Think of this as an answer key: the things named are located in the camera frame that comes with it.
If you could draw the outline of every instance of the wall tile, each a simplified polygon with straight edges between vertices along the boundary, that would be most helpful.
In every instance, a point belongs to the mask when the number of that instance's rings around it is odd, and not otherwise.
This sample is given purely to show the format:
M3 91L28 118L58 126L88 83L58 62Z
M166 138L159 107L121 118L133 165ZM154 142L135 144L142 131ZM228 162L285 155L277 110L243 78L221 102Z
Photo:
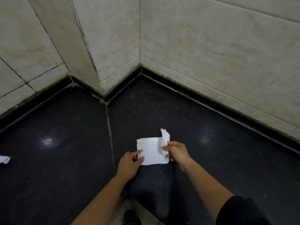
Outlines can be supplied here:
M69 0L29 0L70 72L98 81Z
M11 93L3 96L0 98L0 114L16 106L34 93L35 91L28 85L23 85Z
M299 69L299 38L297 23L212 0L141 0L141 55L245 103Z
M300 0L220 0L300 22Z
M139 55L139 0L73 0L100 80Z
M234 110L239 110L246 104L232 98L212 87L209 87L199 81L196 81L186 75L183 75L175 70L172 70L162 64L159 64L155 61L152 61L144 56L141 55L141 64L144 65L146 68L149 68L155 72L158 72L160 74L163 74L173 80L175 80L178 83L181 83L185 85L186 87L189 87L190 89L193 89L197 92L200 92L201 94L214 99L217 102L220 102Z
M264 124L267 124L270 127L279 130L280 132L292 136L300 142L300 128L290 125L249 105L244 106L240 112Z
M282 74L249 105L300 128L300 68Z
M0 56L25 81L62 63L28 0L0 0Z
M113 75L102 82L104 91L108 91L115 84L122 81L127 75L131 74L135 68L140 64L140 56L137 56L135 59L126 64L123 68L116 71Z
M28 84L33 88L33 90L40 91L65 76L68 72L69 70L67 69L66 65L61 64L58 67L33 79L32 81L29 81Z
M88 84L92 88L98 90L101 94L103 94L103 87L101 83L98 81L94 81L93 79L89 78L88 76L80 73L80 72L73 72L73 76L77 77L78 79L82 80L84 83Z
M0 59L0 97L15 90L24 83L24 80Z

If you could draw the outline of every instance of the black sleeve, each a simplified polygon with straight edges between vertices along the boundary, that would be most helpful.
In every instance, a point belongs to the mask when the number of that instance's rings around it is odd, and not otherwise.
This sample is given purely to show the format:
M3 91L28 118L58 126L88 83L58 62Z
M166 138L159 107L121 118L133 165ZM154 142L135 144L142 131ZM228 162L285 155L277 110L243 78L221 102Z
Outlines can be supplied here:
M216 225L271 225L251 199L231 197L221 208Z

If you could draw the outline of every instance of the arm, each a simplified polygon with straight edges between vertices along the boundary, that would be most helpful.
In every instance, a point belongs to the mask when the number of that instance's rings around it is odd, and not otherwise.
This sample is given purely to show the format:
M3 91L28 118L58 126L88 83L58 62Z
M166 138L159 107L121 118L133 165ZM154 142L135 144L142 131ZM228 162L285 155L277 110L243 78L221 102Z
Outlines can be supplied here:
M167 157L178 162L180 169L188 175L205 208L216 222L220 209L234 195L189 156L184 144L170 141L163 150L169 151Z
M144 157L137 160L142 150L126 152L121 158L115 177L101 190L90 204L77 216L71 225L109 225L125 184L137 173Z

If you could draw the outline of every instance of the right hand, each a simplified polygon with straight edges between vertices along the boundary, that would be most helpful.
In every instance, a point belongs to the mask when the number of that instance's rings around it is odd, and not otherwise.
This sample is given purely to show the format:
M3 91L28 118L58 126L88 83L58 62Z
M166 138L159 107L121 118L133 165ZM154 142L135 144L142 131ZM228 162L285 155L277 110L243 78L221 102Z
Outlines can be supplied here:
M186 166L192 161L192 158L188 154L188 151L184 144L169 141L168 146L162 147L163 150L169 151L169 154L166 155L167 158L170 158L171 161L178 163L179 168L186 172Z

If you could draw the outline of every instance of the left hand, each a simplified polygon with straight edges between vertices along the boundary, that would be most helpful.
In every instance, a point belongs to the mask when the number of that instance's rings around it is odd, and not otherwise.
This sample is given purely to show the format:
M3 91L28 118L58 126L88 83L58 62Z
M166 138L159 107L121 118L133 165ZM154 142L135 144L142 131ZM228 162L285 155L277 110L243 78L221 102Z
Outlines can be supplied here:
M123 155L123 157L121 158L118 165L117 175L119 177L124 178L126 182L135 176L137 170L139 169L142 162L144 161L144 157L137 159L137 155L140 154L141 152L142 150L137 150L134 152L126 152L125 155Z

